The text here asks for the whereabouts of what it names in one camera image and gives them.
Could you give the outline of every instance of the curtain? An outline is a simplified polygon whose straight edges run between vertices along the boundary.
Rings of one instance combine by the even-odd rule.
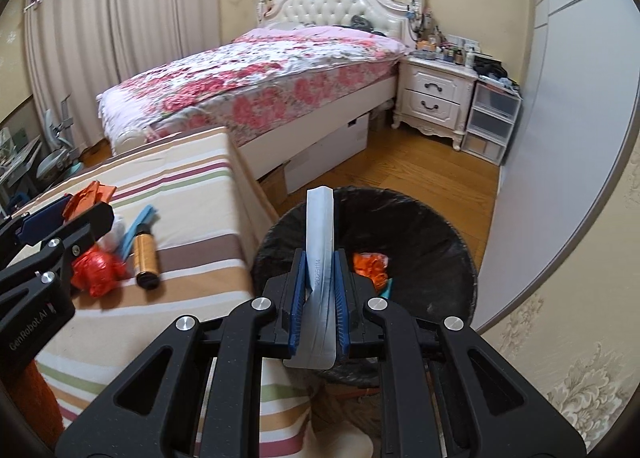
[[[25,45],[40,118],[70,95],[74,142],[82,151],[103,137],[97,94],[119,83],[108,0],[43,0],[25,14]]]
[[[124,79],[220,46],[218,0],[113,0],[114,43]]]

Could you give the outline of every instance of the tablecloth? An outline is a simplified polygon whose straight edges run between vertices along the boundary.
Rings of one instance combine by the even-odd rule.
[[[162,283],[145,291],[130,280],[103,298],[81,293],[74,299],[75,317],[36,358],[65,426],[177,317],[225,316],[251,298],[250,265],[277,219],[225,129],[166,139],[107,161],[42,195],[25,211],[92,180],[117,186],[111,205],[127,224],[147,204],[158,210],[152,230]],[[329,454],[319,449],[322,437],[316,440],[310,429],[308,388],[308,380],[282,362],[264,360],[260,456],[344,456],[350,446],[334,444]],[[353,429],[346,428],[345,438],[366,450]]]

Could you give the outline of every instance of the trash can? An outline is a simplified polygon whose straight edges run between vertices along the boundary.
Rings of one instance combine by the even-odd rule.
[[[334,245],[343,248],[353,271],[353,254],[389,257],[390,300],[411,315],[440,322],[454,315],[468,322],[476,306],[478,274],[465,242],[439,213],[409,196],[370,187],[334,189]],[[255,293],[267,280],[291,269],[293,254],[306,243],[306,203],[271,228],[252,268]],[[332,382],[363,388],[378,385],[375,362],[356,359],[318,372]]]

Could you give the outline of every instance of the green stripe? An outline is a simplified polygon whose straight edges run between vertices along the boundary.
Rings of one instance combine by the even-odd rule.
[[[105,388],[104,384],[97,384],[96,382],[90,382],[89,380],[84,380],[82,378],[73,377],[72,375],[67,375],[63,372],[59,372],[58,370],[54,370],[49,366],[45,366],[41,362],[36,362],[38,370],[43,375],[47,375],[47,377],[54,378],[55,380],[62,382],[68,386],[72,386],[78,390],[86,391],[87,393],[100,394],[102,390]]]
[[[260,401],[270,402],[271,400],[282,400],[284,398],[298,398],[306,396],[306,390],[284,386],[283,384],[269,384],[260,388]]]
[[[151,196],[155,196],[161,191],[170,191],[172,189],[179,189],[180,187],[187,187],[189,185],[193,185],[194,183],[204,182],[206,180],[213,180],[214,178],[219,178],[220,176],[230,176],[231,171],[227,169],[218,170],[215,172],[203,174],[202,176],[196,176],[195,178],[191,178],[189,180],[178,180],[177,182],[170,184],[161,184],[150,191],[147,191],[143,194],[134,195],[126,200],[122,200],[116,202],[112,205],[114,209],[119,209],[120,207],[124,207],[125,205],[129,205],[130,203],[139,202],[140,200],[144,200],[146,198],[150,198]]]

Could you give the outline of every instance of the nightstand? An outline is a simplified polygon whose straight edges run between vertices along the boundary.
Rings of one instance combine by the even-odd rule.
[[[460,151],[477,79],[463,66],[404,57],[391,127],[404,122],[423,134],[452,138],[453,149]]]

